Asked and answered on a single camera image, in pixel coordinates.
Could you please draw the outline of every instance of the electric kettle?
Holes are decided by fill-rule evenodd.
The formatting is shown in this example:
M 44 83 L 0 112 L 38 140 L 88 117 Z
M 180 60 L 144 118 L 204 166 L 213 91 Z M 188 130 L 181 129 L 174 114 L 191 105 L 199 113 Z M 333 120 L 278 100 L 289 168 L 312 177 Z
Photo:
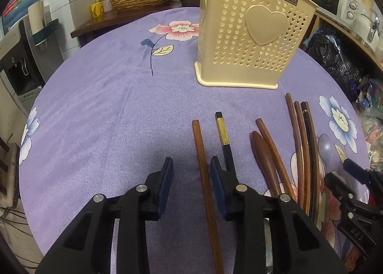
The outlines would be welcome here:
M 375 53 L 379 45 L 379 16 L 375 10 L 370 9 L 374 19 L 371 20 L 369 15 L 363 11 L 354 20 L 351 27 L 351 34 L 364 45 L 372 54 Z

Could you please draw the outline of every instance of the tablecloth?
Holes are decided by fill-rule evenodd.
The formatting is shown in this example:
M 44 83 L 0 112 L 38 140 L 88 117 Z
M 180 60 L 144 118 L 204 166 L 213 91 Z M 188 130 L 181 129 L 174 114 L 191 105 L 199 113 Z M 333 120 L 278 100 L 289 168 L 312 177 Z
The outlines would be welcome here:
M 363 131 L 330 75 L 298 49 L 277 90 L 204 87 L 194 69 L 198 22 L 198 8 L 180 8 L 106 33 L 67 59 L 37 97 L 20 153 L 20 192 L 44 254 L 93 195 L 124 194 L 170 156 L 175 174 L 165 214 L 147 222 L 151 272 L 213 273 L 191 121 L 200 120 L 207 159 L 217 155 L 223 163 L 214 118 L 216 111 L 223 113 L 239 181 L 263 194 L 267 186 L 249 138 L 258 130 L 258 117 L 296 183 L 287 92 L 309 102 L 317 138 L 330 138 L 331 159 L 321 163 L 323 173 L 336 171 L 367 201 L 366 188 L 341 162 L 343 155 L 368 167 Z M 231 273 L 235 227 L 216 216 L 225 272 Z M 321 215 L 318 226 L 344 257 L 350 245 L 336 229 L 339 218 L 337 201 L 329 198 L 328 215 Z M 116 232 L 112 251 L 114 273 Z

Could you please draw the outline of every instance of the gold band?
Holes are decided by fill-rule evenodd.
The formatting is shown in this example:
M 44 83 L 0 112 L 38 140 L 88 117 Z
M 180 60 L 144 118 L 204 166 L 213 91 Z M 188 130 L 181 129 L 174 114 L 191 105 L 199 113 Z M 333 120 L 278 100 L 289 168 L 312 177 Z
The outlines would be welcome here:
M 218 132 L 220 133 L 221 144 L 226 145 L 229 144 L 229 137 L 227 136 L 225 122 L 223 121 L 223 117 L 217 118 L 217 127 Z

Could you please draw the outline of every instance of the flower stem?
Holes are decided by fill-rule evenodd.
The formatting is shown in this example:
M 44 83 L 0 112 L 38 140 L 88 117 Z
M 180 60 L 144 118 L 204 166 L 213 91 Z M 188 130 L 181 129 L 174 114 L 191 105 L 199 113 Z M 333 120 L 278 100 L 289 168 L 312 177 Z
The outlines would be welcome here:
M 162 38 L 162 37 L 164 37 L 165 35 L 162 35 L 155 43 L 154 43 L 154 45 L 153 45 L 153 48 L 152 48 L 152 50 L 150 51 L 150 69 L 152 70 L 152 76 L 153 76 L 153 68 L 152 68 L 152 54 L 153 54 L 153 49 L 154 49 L 154 47 L 155 47 L 155 45 L 158 43 L 158 41 Z

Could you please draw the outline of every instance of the white microwave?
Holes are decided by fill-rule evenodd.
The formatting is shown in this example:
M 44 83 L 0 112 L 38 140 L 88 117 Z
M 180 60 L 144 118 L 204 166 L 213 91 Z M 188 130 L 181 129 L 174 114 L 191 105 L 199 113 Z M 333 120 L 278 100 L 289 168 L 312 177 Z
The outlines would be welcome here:
M 312 0 L 318 5 L 317 12 L 351 30 L 357 16 L 365 9 L 361 0 Z

